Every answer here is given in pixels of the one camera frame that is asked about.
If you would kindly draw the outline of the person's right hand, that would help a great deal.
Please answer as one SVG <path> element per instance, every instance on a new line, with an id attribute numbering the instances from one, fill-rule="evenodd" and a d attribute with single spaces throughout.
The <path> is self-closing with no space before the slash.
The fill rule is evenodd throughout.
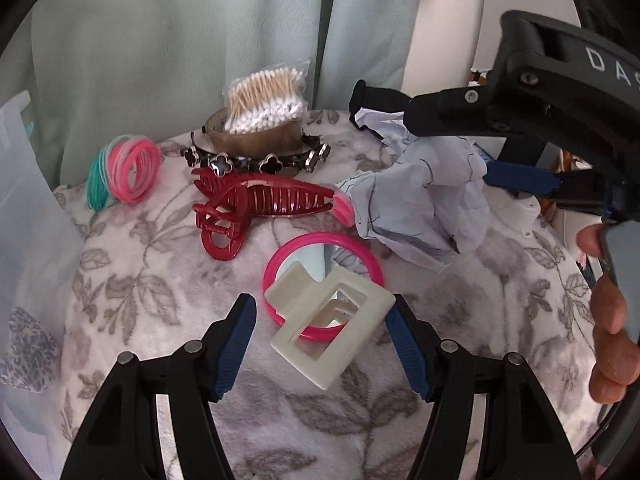
<path id="1" fill-rule="evenodd" d="M 606 273 L 594 286 L 590 310 L 596 364 L 589 391 L 596 402 L 613 404 L 623 399 L 627 386 L 638 377 L 639 361 L 638 348 L 623 331 L 626 300 Z"/>

